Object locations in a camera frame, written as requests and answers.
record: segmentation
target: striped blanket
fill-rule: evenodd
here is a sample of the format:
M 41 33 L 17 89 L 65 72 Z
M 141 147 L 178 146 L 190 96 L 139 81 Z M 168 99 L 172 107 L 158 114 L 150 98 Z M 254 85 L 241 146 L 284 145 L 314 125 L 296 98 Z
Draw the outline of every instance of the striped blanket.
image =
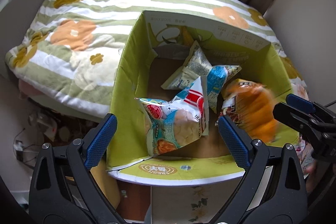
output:
M 286 61 L 262 15 L 238 0 L 45 0 L 6 62 L 18 78 L 57 102 L 104 117 L 123 48 L 143 10 L 221 20 L 272 42 Z M 293 79 L 304 86 L 299 76 Z

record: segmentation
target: textured blue pad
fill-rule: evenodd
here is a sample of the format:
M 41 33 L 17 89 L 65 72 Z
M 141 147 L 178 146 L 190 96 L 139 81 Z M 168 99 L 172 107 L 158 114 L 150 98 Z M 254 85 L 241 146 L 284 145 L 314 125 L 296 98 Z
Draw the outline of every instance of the textured blue pad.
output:
M 84 164 L 88 170 L 98 165 L 116 130 L 117 118 L 111 115 L 86 150 Z
M 248 150 L 238 137 L 235 130 L 224 117 L 220 117 L 218 120 L 218 131 L 231 155 L 234 157 L 236 164 L 247 171 L 247 169 L 251 166 Z
M 305 99 L 302 99 L 301 97 L 297 95 L 288 94 L 286 97 L 286 103 L 290 105 L 291 107 L 301 110 L 302 112 L 306 114 L 315 113 L 315 108 L 314 108 L 313 103 Z

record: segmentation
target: screw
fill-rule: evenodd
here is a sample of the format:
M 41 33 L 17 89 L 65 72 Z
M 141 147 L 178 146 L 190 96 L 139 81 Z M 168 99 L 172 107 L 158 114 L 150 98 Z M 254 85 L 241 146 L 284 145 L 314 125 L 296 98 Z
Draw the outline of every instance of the screw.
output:
M 42 149 L 48 149 L 49 146 L 50 146 L 50 143 L 44 143 L 44 144 L 42 145 Z
M 74 139 L 73 141 L 72 141 L 72 143 L 74 144 L 74 145 L 80 145 L 81 143 L 82 143 L 82 139 Z
M 255 140 L 253 140 L 253 144 L 256 145 L 256 146 L 260 146 L 260 145 L 263 144 L 263 142 L 261 140 L 255 139 Z
M 286 148 L 287 148 L 288 150 L 293 150 L 294 146 L 291 145 L 290 143 L 286 143 Z

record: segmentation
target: orange snack bag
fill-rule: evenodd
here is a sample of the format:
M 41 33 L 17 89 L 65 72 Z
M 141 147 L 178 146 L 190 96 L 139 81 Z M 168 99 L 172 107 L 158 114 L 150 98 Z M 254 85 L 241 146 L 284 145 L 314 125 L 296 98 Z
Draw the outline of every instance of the orange snack bag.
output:
M 224 98 L 220 116 L 229 115 L 252 139 L 268 143 L 274 139 L 278 122 L 270 90 L 252 81 L 236 79 L 221 91 Z

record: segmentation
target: snack bag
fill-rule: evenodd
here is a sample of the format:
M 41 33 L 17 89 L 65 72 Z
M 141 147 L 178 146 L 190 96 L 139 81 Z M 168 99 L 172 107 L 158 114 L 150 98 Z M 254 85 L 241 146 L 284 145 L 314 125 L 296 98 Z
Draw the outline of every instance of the snack bag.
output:
M 220 116 L 229 115 L 252 139 L 265 143 L 274 139 L 278 122 L 273 117 L 275 101 L 270 90 L 255 82 L 237 79 L 221 94 L 224 102 Z
M 207 76 L 207 96 L 209 107 L 217 113 L 217 97 L 223 85 L 241 70 L 235 65 L 212 66 L 197 41 L 190 48 L 183 65 L 163 84 L 165 90 L 184 89 L 199 76 Z
M 202 135 L 209 135 L 209 106 L 206 78 L 198 77 L 170 102 L 139 98 L 150 119 L 147 149 L 151 156 L 183 147 Z

